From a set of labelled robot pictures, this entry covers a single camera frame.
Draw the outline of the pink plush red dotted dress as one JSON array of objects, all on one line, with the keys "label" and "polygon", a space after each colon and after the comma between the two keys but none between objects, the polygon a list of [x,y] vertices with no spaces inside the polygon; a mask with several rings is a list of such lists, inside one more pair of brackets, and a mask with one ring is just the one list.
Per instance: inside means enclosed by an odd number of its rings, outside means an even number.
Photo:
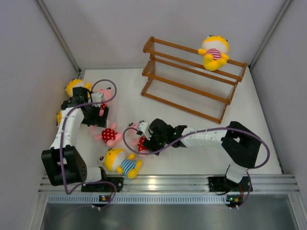
[{"label": "pink plush red dotted dress", "polygon": [[[103,97],[102,101],[107,101],[107,100],[109,100],[113,96],[113,89],[112,89],[112,87],[98,89],[98,90],[95,90],[94,92],[100,92],[100,93],[104,94],[104,97]],[[107,103],[101,104],[100,105],[100,109],[101,110],[105,110],[105,107],[109,106],[110,103],[111,102],[107,102]]]}]

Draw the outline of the yellow plush blue-striped shirt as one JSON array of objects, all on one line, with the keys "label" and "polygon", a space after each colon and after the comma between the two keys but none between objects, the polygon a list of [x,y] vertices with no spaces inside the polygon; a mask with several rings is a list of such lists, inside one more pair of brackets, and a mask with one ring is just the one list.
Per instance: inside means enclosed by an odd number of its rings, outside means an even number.
[{"label": "yellow plush blue-striped shirt", "polygon": [[99,158],[99,162],[109,171],[122,174],[128,179],[134,179],[142,167],[142,160],[136,159],[134,153],[128,156],[123,149],[109,149]]},{"label": "yellow plush blue-striped shirt", "polygon": [[60,110],[57,114],[57,121],[56,121],[56,127],[60,126],[61,123],[61,119],[62,119],[62,111]]}]

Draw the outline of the yellow plush blue-striped shirt front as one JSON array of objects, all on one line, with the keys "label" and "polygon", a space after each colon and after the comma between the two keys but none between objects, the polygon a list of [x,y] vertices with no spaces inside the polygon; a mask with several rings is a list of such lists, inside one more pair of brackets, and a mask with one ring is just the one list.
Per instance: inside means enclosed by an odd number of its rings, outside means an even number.
[{"label": "yellow plush blue-striped shirt front", "polygon": [[128,156],[123,149],[109,149],[99,158],[99,162],[109,171],[122,174],[128,179],[134,179],[142,167],[142,160],[136,159],[134,153]]}]

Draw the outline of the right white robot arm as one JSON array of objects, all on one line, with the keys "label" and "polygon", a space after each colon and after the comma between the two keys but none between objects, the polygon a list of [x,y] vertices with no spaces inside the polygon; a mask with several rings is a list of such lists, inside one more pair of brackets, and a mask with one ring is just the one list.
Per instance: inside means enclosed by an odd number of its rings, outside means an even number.
[{"label": "right white robot arm", "polygon": [[230,158],[225,176],[215,183],[222,190],[236,190],[248,169],[254,168],[261,146],[260,138],[237,121],[225,128],[196,129],[187,125],[173,127],[157,118],[139,124],[145,136],[143,145],[159,154],[167,145],[173,148],[211,147],[221,149]]}]

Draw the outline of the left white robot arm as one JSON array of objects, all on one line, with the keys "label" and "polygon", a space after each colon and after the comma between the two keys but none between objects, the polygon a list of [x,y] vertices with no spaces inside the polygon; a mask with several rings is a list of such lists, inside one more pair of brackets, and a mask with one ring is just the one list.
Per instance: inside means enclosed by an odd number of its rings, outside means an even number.
[{"label": "left white robot arm", "polygon": [[100,105],[104,99],[102,92],[90,92],[84,87],[72,90],[73,96],[61,105],[58,132],[49,149],[42,151],[41,159],[50,183],[53,186],[92,181],[97,191],[108,187],[108,179],[99,174],[100,170],[87,168],[76,149],[79,129],[87,126],[106,127],[108,110],[100,115]]}]

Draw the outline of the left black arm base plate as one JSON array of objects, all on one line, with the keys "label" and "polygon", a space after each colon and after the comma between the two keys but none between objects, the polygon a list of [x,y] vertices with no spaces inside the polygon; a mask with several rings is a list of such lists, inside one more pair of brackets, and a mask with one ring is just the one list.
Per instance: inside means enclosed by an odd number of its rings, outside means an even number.
[{"label": "left black arm base plate", "polygon": [[87,183],[82,186],[81,191],[84,193],[110,193],[114,192],[114,187],[116,187],[116,192],[120,192],[123,188],[123,177],[108,177],[106,179],[107,183]]}]

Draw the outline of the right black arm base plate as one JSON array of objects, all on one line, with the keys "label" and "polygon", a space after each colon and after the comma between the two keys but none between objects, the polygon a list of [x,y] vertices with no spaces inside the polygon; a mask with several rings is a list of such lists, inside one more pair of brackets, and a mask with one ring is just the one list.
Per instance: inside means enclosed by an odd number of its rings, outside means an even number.
[{"label": "right black arm base plate", "polygon": [[253,187],[248,176],[244,176],[238,184],[226,179],[225,176],[209,177],[208,182],[210,192],[226,193],[253,191]]}]

